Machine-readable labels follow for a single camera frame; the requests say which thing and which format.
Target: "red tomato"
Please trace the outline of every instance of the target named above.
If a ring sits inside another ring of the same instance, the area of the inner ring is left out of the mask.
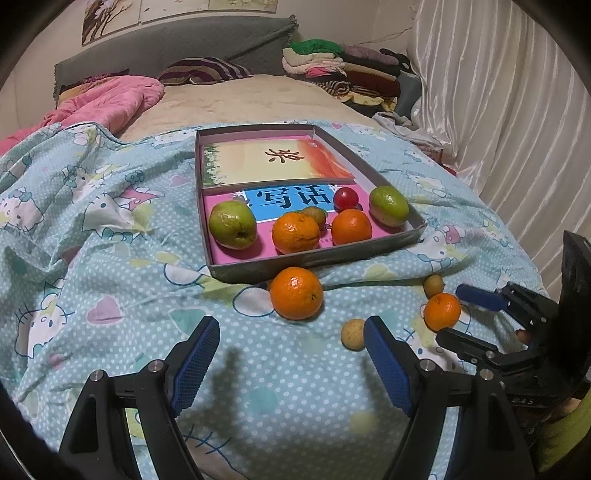
[[[357,195],[357,192],[349,187],[339,188],[333,197],[333,204],[340,212],[350,208],[357,208],[358,203],[359,195]]]

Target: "pillow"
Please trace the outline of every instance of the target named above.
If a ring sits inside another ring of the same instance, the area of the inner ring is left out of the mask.
[[[251,73],[240,65],[234,65],[216,57],[182,59],[165,69],[158,80],[163,85],[211,85],[250,77]]]
[[[92,77],[86,77],[76,83],[70,85],[62,85],[60,87],[59,98],[57,99],[57,105],[59,106],[64,100],[75,97],[81,93],[87,92],[92,87],[96,87],[101,83],[106,82],[110,78],[119,77],[122,75],[128,75],[129,69],[121,70],[120,72],[114,73],[101,73],[100,75],[93,75]]]

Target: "painting of tree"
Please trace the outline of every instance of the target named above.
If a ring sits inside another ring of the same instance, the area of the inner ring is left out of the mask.
[[[82,44],[121,28],[137,25],[141,0],[87,0]]]

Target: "metal screw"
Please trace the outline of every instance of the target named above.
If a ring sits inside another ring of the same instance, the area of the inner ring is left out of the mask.
[[[152,360],[148,364],[148,370],[151,372],[160,372],[164,368],[164,362],[162,360]]]
[[[495,378],[493,372],[491,372],[487,368],[483,368],[482,370],[480,370],[479,375],[483,380],[492,380],[493,378]]]
[[[103,370],[95,370],[90,374],[88,378],[90,378],[90,380],[93,382],[98,382],[101,378],[103,378],[104,375],[105,372]]]
[[[419,363],[418,366],[421,367],[421,370],[425,372],[431,372],[435,370],[435,362],[428,358],[423,358]]]

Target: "satin curtain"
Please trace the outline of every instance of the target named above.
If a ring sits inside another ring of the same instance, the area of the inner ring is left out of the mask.
[[[563,230],[591,235],[591,105],[546,30],[511,0],[423,0],[408,56],[418,118],[560,295]]]

